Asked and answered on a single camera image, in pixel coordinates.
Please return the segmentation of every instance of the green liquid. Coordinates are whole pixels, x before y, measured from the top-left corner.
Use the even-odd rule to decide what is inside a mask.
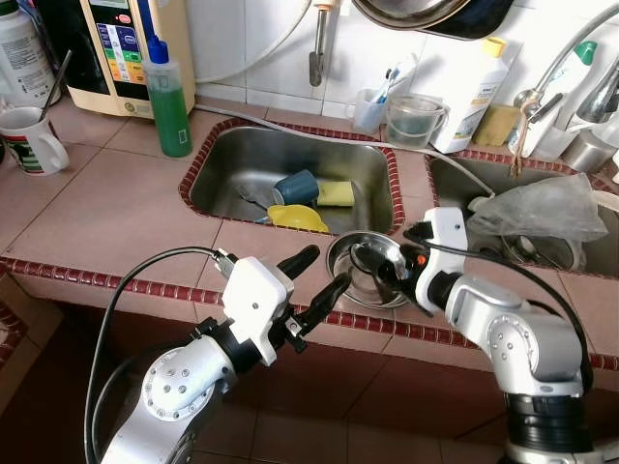
[[[187,156],[193,146],[183,89],[171,92],[149,90],[148,96],[163,152],[173,158]]]

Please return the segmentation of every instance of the sink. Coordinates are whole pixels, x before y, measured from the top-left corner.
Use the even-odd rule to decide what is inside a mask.
[[[497,194],[519,186],[526,186],[534,182],[558,177],[565,174],[523,167],[522,174],[517,179],[508,177],[509,165],[499,162],[480,159],[457,158],[457,161],[479,177]],[[468,219],[471,213],[466,208],[469,201],[476,196],[486,196],[485,192],[467,178],[460,171],[454,169],[444,161],[433,159],[430,161],[430,173],[438,196],[440,206],[457,206],[462,209],[464,218]],[[606,208],[599,209],[599,215],[604,222],[608,234],[599,240],[583,244],[587,264],[584,272],[603,276],[619,276],[619,217]],[[486,236],[469,234],[469,248],[479,250]]]
[[[243,200],[237,186],[248,186],[263,202],[272,204],[271,188],[277,181],[308,169],[318,181],[352,182],[354,207],[315,208],[332,234],[359,229],[388,233],[403,223],[401,215],[395,221],[389,173],[396,161],[388,153],[369,146],[313,140],[279,130],[256,127],[223,130],[200,167],[189,198],[202,214],[254,221],[266,213]],[[394,171],[397,170],[391,169],[392,180]]]

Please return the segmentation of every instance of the green bottle cap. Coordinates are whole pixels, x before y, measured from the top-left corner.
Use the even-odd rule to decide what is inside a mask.
[[[0,0],[0,16],[8,15],[19,10],[16,0]]]
[[[580,58],[580,61],[585,66],[591,66],[593,63],[593,57],[596,54],[596,48],[598,48],[598,43],[593,41],[587,41],[583,43],[579,43],[574,47],[574,52]]]

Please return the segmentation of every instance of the tiled countertop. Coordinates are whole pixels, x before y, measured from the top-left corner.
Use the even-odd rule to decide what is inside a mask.
[[[229,101],[205,102],[274,122],[352,131],[343,120]],[[199,216],[185,205],[179,183],[211,128],[229,119],[225,116],[192,113],[194,149],[183,159],[162,154],[154,125],[148,121],[82,111],[67,98],[50,109],[50,118],[68,149],[69,169],[31,178],[10,157],[0,164],[0,255],[34,296],[105,307],[117,276],[165,249],[223,247],[238,256],[279,262],[310,243],[319,245],[324,256],[333,240],[322,234]],[[433,194],[425,159],[404,151],[396,151],[396,157],[406,220],[394,238],[401,241],[404,228],[433,206]],[[190,322],[209,315],[221,319],[218,299],[224,280],[206,261],[199,255],[184,255],[153,266],[132,292],[125,292],[119,308]],[[523,297],[549,302],[511,271],[475,261],[467,267]],[[591,351],[607,355],[597,360],[604,364],[602,382],[619,391],[619,281],[534,271],[571,300],[589,335]],[[319,260],[295,281],[292,303],[308,305],[327,281],[324,261]],[[443,320],[427,319],[412,305],[373,310],[342,298],[329,322],[309,339],[489,370],[485,355],[466,345]]]

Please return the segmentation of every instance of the clear plastic bag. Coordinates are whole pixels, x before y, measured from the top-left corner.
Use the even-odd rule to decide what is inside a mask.
[[[467,227],[484,235],[558,237],[593,242],[608,233],[585,174],[512,188],[479,206]]]

